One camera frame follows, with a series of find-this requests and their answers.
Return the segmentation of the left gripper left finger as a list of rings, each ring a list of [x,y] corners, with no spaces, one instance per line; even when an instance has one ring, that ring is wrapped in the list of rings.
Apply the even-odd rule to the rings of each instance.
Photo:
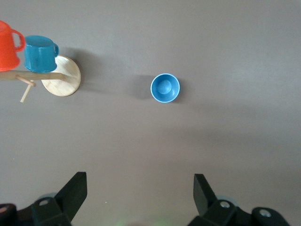
[[[87,174],[77,172],[54,196],[37,200],[32,206],[35,226],[70,226],[87,197]]]

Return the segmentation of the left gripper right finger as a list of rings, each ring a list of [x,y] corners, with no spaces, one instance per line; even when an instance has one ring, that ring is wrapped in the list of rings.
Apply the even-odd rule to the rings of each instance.
[[[203,174],[194,175],[193,198],[198,216],[190,226],[229,226],[237,212],[233,203],[216,197]]]

